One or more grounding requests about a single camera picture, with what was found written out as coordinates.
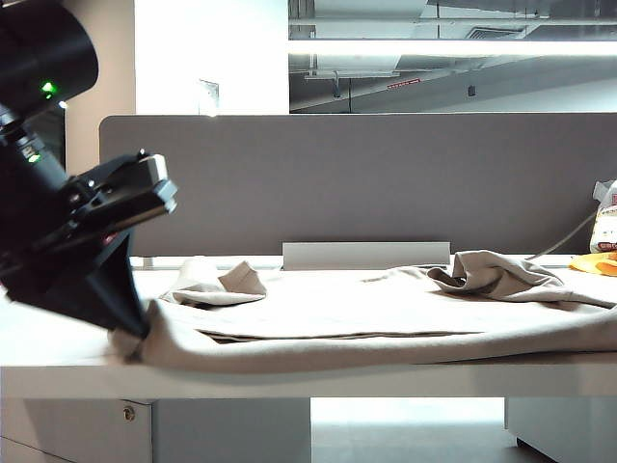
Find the white pillar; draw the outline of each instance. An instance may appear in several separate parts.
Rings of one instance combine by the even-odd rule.
[[[286,0],[135,0],[138,114],[288,114]]]
[[[100,122],[135,114],[135,7],[133,0],[65,0],[64,5],[88,32],[99,65],[94,87],[68,102],[67,170],[79,174],[98,164]]]

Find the orange object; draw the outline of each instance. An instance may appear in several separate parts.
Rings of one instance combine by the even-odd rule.
[[[570,262],[570,268],[587,273],[617,277],[617,253],[597,253],[577,256]]]

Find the fluorescent light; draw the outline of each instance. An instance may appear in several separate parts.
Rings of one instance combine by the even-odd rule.
[[[617,41],[289,41],[291,55],[330,56],[617,56]]]

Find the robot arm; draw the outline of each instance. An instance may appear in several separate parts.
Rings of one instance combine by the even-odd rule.
[[[144,337],[131,227],[174,210],[164,158],[140,151],[69,177],[27,124],[97,74],[88,35],[57,2],[0,9],[0,281],[15,301]]]

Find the crumpled fabric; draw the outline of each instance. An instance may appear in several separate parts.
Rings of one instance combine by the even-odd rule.
[[[219,277],[208,258],[196,256],[184,261],[177,280],[160,298],[191,307],[229,306],[258,301],[266,293],[259,275],[246,261]]]
[[[457,253],[452,275],[440,268],[432,268],[427,275],[450,294],[478,294],[507,302],[577,301],[606,308],[614,305],[566,287],[559,277],[534,262],[492,251]]]
[[[235,278],[227,286],[210,278],[212,274],[200,277],[198,302],[208,299],[208,290],[223,293],[216,299],[221,302],[229,297],[228,287],[246,291],[234,294],[255,296],[250,291],[262,285],[260,300],[205,306],[209,310],[154,300],[148,309],[148,336],[137,340],[116,330],[110,334],[112,344],[126,358],[146,365],[226,373],[617,350],[617,311],[610,309],[617,288],[603,285],[598,281],[602,277],[583,274],[572,279],[576,287],[569,287],[530,261],[490,251],[459,253],[451,275],[414,267],[363,280],[344,271],[281,272],[257,284],[255,275],[242,267],[244,271],[230,272]],[[184,284],[196,280],[189,278],[191,273],[184,272]],[[567,281],[570,277],[564,274]],[[170,292],[185,290],[178,285]],[[593,294],[583,293],[589,288]],[[173,295],[175,301],[183,300],[184,294],[179,296]],[[195,304],[195,299],[187,301]],[[351,337],[330,337],[344,334],[341,328]],[[377,336],[355,337],[366,335],[365,328]],[[230,341],[217,340],[217,334],[231,335]]]

